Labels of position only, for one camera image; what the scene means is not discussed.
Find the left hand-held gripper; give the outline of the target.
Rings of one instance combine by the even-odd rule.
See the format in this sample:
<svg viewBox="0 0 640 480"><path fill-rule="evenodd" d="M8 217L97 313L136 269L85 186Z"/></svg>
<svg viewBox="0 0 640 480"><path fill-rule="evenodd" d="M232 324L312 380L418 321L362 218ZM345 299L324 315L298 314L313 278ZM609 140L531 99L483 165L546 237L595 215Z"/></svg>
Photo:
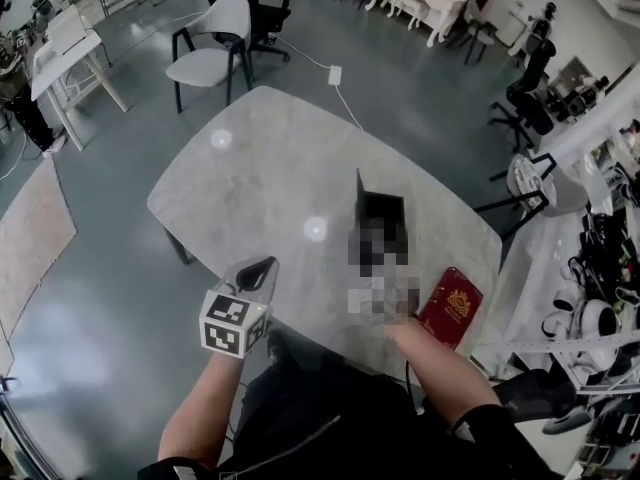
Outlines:
<svg viewBox="0 0 640 480"><path fill-rule="evenodd" d="M266 334L279 261L260 256L230 266L206 295L199 314L200 344L244 359Z"/></svg>

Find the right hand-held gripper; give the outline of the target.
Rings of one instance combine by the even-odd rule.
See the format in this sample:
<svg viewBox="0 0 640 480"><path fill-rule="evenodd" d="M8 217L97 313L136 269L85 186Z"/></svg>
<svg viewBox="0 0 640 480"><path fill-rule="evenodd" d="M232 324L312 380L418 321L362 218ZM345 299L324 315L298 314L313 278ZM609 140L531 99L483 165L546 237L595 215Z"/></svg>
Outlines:
<svg viewBox="0 0 640 480"><path fill-rule="evenodd" d="M378 264L351 268L347 315L357 325L398 324L419 306L421 269L400 264L395 255L383 255Z"/></svg>

